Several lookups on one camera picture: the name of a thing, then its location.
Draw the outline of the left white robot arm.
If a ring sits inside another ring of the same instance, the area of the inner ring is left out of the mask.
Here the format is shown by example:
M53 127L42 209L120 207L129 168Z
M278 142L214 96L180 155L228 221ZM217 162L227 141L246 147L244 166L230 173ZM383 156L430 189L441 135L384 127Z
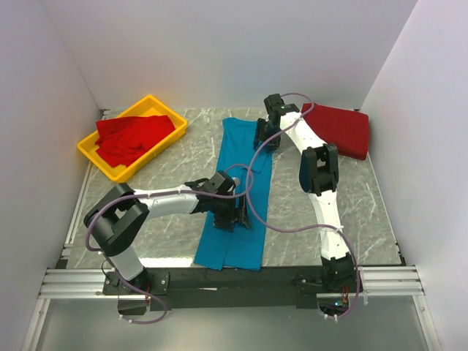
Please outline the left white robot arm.
M120 285L131 294L150 292L147 269L132 245L145 221L173 214L209 212L214 227L232 232L238 224L251 227L246 196L237 195L238 178L218 172L211 178L162 190L136 190L126 183L114 186L84 217L87 238L120 273Z

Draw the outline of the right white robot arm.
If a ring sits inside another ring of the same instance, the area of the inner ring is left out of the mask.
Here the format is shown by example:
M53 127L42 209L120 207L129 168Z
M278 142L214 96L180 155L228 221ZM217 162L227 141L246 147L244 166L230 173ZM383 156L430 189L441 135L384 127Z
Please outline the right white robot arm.
M336 292L347 285L361 288L357 259L342 232L337 206L338 150L326 143L292 105L275 107L257 120L254 147L274 151L287 135L301 153L299 184L308 195L320 229L322 273L320 287Z

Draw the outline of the black base beam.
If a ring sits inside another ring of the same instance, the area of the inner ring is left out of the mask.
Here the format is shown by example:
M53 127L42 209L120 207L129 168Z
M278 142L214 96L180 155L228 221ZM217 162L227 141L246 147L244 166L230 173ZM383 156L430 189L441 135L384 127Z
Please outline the black base beam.
M361 292L349 274L313 266L264 267L260 271L225 268L148 268L138 286L164 300L168 309L295 306L316 309L320 294Z

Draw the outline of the folded dark red shirt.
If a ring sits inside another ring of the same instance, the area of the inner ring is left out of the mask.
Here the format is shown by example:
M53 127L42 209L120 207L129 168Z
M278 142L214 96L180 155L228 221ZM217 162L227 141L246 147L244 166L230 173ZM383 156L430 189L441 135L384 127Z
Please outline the folded dark red shirt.
M369 152L369 117L354 110L343 110L314 103L304 115L310 128L340 155L365 160Z

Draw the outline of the red t shirt in tray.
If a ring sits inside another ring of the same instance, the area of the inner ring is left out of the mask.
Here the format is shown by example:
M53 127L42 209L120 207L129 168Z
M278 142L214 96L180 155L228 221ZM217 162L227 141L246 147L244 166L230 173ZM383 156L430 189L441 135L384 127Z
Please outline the red t shirt in tray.
M128 116L96 125L97 154L111 167L129 167L176 129L168 116Z

